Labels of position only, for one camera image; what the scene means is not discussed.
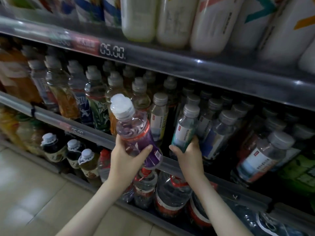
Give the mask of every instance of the bottle label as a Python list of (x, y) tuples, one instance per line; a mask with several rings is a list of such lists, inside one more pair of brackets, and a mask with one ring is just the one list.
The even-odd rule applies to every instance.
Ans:
[(32, 80), (45, 104), (57, 104), (57, 100), (50, 91), (47, 81), (44, 78), (32, 78)]
[(276, 160), (262, 154), (258, 148), (237, 167), (240, 177), (247, 182), (254, 182), (277, 164)]
[(197, 130), (196, 130), (196, 135), (203, 140), (206, 137), (206, 134), (211, 126), (211, 121), (203, 116), (200, 117)]
[(77, 160), (70, 160), (69, 158), (67, 158), (67, 160), (73, 169), (80, 169), (79, 163)]
[(142, 151), (150, 144), (153, 146), (152, 151), (144, 161), (144, 167), (155, 167), (162, 160), (163, 155), (153, 140), (149, 121), (147, 121), (145, 129), (139, 135), (132, 138), (121, 138), (124, 142), (128, 144), (128, 146), (130, 146), (133, 150), (137, 152)]
[(171, 145), (178, 146), (182, 152), (186, 151), (187, 146), (195, 133), (195, 129), (186, 128), (177, 124)]
[(188, 203), (188, 212), (190, 217), (194, 220), (194, 222), (202, 227), (210, 227), (211, 223), (210, 220), (204, 217), (196, 208), (194, 200), (192, 197), (190, 198), (190, 201)]
[(157, 116), (151, 114), (151, 132), (153, 140), (156, 142), (162, 140), (164, 136), (165, 126), (166, 126), (167, 114), (165, 116)]
[(97, 178), (99, 176), (99, 173), (97, 171), (97, 167), (94, 170), (84, 170), (82, 168), (81, 168), (81, 170), (83, 171), (84, 175), (89, 179), (94, 179), (94, 178)]
[(110, 130), (110, 121), (106, 103), (88, 98), (93, 113), (94, 126), (101, 131)]
[(120, 0), (103, 0), (105, 24), (121, 28)]
[(172, 207), (165, 204), (159, 197), (157, 191), (155, 191), (155, 201), (157, 203), (158, 210), (162, 214), (167, 214), (169, 216), (175, 216), (177, 215), (180, 210), (185, 206), (185, 204), (178, 206), (178, 207)]
[(80, 117), (83, 124), (92, 124), (93, 116), (90, 108), (89, 101), (87, 100), (83, 91), (74, 90), (74, 96), (80, 111)]
[(285, 155), (285, 158), (279, 162), (278, 164), (275, 165), (274, 168), (272, 168), (271, 171), (277, 171), (280, 167), (282, 167), (284, 164), (286, 164), (287, 162), (289, 162), (291, 159), (293, 159), (294, 157), (296, 157), (299, 153), (301, 152), (301, 150), (296, 149), (291, 147), (290, 149), (287, 150), (287, 153)]
[(154, 190), (155, 190), (155, 187), (153, 187), (150, 190), (141, 190), (141, 189), (139, 189), (136, 186), (134, 186), (134, 188), (135, 188), (135, 193), (137, 193), (137, 194), (139, 194), (139, 195), (141, 195), (143, 197), (146, 197), (146, 198), (151, 197), (153, 195), (153, 193), (154, 193)]
[(74, 0), (80, 22), (101, 23), (104, 21), (104, 11), (100, 0)]
[(226, 135), (217, 134), (211, 129), (200, 146), (202, 156), (205, 159), (215, 159), (220, 152), (220, 148), (225, 142)]
[(95, 153), (93, 153), (92, 156), (89, 156), (89, 157), (83, 157), (83, 156), (81, 155), (81, 156), (79, 157), (79, 159), (78, 159), (79, 165), (82, 165), (83, 163), (86, 163), (86, 162), (92, 160), (92, 159), (94, 158), (94, 155), (95, 155)]
[(29, 76), (26, 66), (19, 62), (0, 61), (0, 69), (9, 78), (26, 78)]
[(65, 157), (66, 153), (67, 153), (67, 146), (64, 146), (63, 148), (61, 148), (59, 151), (55, 153), (45, 152), (45, 155), (51, 162), (61, 162), (66, 158)]

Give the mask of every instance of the purple bottle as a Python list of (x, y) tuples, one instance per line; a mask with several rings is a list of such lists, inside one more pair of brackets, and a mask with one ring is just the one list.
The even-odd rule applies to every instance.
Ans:
[(131, 100), (122, 94), (114, 95), (111, 102), (110, 109), (117, 119), (117, 133), (137, 153), (148, 145), (153, 145), (144, 161), (144, 167), (148, 170), (157, 168), (163, 160), (163, 155), (153, 140), (147, 113), (135, 110)]

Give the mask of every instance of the white bottle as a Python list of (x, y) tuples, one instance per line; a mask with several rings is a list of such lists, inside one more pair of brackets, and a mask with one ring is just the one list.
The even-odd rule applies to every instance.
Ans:
[(282, 0), (245, 0), (229, 43), (243, 53), (255, 49)]
[(297, 62), (315, 35), (315, 2), (284, 0), (258, 47), (258, 58), (280, 65)]
[(157, 40), (172, 48), (188, 44), (198, 0), (161, 0)]
[(244, 0), (199, 0), (190, 45), (194, 51), (220, 54), (230, 38)]
[(120, 0), (122, 30), (131, 41), (151, 42), (155, 37), (158, 0)]
[(315, 74), (315, 40), (313, 40), (313, 42), (302, 55), (298, 66), (301, 70)]

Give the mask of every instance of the floor tile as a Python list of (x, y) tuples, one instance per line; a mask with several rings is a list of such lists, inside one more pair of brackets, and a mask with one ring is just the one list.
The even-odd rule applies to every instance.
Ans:
[(0, 204), (17, 204), (36, 215), (67, 181), (23, 156), (0, 152)]
[(92, 196), (92, 193), (67, 182), (35, 218), (60, 230)]
[(34, 215), (17, 205), (1, 205), (1, 236), (13, 236), (32, 220)]
[(119, 206), (112, 206), (94, 236), (149, 236), (152, 225)]
[(151, 234), (150, 236), (175, 236), (175, 234), (159, 227), (159, 226), (156, 226), (154, 225), (152, 227), (152, 230), (151, 230)]
[(58, 230), (38, 218), (32, 219), (24, 228), (22, 228), (18, 236), (55, 236)]

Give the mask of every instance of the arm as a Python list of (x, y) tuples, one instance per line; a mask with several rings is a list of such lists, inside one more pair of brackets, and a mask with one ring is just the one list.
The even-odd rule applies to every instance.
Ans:
[(152, 145), (149, 145), (138, 156), (129, 156), (117, 135), (108, 179), (56, 236), (92, 236), (109, 207), (130, 185), (151, 150)]
[(169, 148), (177, 155), (185, 180), (198, 196), (216, 234), (218, 236), (253, 236), (204, 175), (197, 137), (194, 136), (185, 153), (173, 145)]

